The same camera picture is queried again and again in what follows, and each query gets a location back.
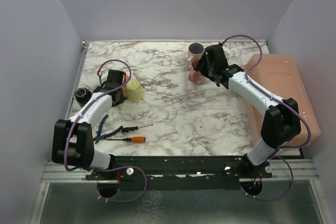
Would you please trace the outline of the pink spectrum mug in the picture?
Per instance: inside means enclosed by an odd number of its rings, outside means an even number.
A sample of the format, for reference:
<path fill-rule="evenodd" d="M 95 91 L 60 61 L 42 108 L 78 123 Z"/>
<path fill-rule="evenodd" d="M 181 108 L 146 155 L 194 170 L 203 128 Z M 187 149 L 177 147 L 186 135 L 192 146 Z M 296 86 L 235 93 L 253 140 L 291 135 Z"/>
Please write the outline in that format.
<path fill-rule="evenodd" d="M 188 79 L 194 84 L 203 84 L 206 80 L 206 78 L 198 71 L 195 70 L 196 65 L 198 64 L 199 59 L 193 60 L 191 63 L 191 71 L 188 74 Z"/>

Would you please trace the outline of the light green mug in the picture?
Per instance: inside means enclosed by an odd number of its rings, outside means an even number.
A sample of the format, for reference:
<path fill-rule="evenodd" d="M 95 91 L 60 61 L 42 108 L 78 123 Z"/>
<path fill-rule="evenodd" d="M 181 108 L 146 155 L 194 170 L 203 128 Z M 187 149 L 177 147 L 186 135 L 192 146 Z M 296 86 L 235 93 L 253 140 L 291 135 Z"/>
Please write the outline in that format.
<path fill-rule="evenodd" d="M 121 111 L 122 108 L 123 108 L 123 104 L 121 103 L 121 104 L 117 105 L 116 108 L 117 108 L 119 111 Z"/>

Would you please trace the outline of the salmon pink mug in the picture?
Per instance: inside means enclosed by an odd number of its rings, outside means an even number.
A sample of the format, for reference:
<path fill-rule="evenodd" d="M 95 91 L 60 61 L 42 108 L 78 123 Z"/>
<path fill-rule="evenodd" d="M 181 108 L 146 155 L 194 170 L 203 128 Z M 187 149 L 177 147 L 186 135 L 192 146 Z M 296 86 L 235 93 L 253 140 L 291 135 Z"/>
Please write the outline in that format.
<path fill-rule="evenodd" d="M 123 76 L 123 82 L 122 82 L 122 83 L 123 83 L 123 84 L 124 84 L 124 83 L 127 83 L 128 80 L 129 80 L 129 76 L 128 76 L 126 73 L 124 73 L 124 76 Z M 124 85 L 124 86 L 121 88 L 121 92 L 122 92 L 123 96 L 126 98 L 126 97 L 127 97 L 126 85 Z"/>

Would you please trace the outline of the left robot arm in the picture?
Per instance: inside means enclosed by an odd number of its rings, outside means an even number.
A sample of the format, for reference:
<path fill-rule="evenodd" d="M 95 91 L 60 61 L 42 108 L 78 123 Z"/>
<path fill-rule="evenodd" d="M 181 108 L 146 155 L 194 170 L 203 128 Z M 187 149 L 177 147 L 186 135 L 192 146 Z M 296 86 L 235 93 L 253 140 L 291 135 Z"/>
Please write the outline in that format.
<path fill-rule="evenodd" d="M 125 84 L 129 76 L 119 70 L 109 70 L 107 79 L 94 89 L 81 88 L 75 92 L 81 109 L 67 120 L 58 120 L 54 127 L 52 161 L 66 167 L 98 169 L 99 175 L 110 179 L 115 175 L 113 156 L 96 151 L 94 143 L 103 139 L 92 135 L 92 128 L 106 112 L 126 98 Z"/>

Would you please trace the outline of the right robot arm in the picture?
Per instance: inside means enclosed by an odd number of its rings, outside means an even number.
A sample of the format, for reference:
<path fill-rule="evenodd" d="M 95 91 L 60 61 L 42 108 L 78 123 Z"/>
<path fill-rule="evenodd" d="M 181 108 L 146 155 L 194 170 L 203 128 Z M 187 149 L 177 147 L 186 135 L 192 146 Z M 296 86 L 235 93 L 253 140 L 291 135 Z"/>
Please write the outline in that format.
<path fill-rule="evenodd" d="M 241 171 L 246 177 L 258 174 L 261 164 L 301 132 L 296 100 L 285 100 L 270 93 L 253 82 L 243 68 L 236 64 L 229 65 L 221 45 L 206 47 L 195 70 L 217 86 L 222 85 L 243 97 L 264 117 L 260 140 L 243 157 Z"/>

